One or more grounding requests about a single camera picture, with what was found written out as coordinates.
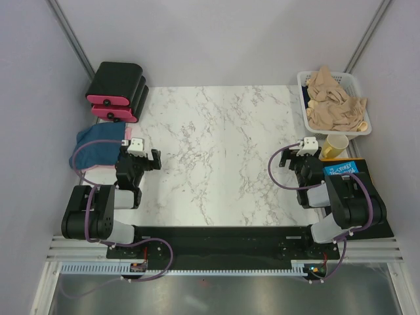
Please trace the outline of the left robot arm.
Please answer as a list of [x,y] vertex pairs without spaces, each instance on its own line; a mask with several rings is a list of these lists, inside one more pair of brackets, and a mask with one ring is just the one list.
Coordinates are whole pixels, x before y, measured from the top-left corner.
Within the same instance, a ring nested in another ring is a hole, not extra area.
[[135,236],[135,227],[115,220],[114,212],[139,207],[143,175],[161,169],[161,152],[152,149],[151,154],[149,159],[147,153],[123,146],[115,164],[114,184],[75,186],[61,222],[62,235],[66,239],[121,245],[130,258],[142,255],[144,242]]

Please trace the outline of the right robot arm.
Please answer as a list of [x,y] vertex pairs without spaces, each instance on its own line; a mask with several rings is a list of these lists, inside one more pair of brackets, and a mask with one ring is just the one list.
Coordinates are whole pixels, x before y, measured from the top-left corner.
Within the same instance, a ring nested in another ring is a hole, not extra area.
[[298,188],[297,202],[304,209],[324,208],[325,216],[310,227],[300,243],[305,257],[316,258],[324,244],[343,238],[392,238],[386,205],[373,185],[367,162],[356,159],[320,159],[321,150],[298,155],[298,148],[280,151],[280,167],[289,165]]

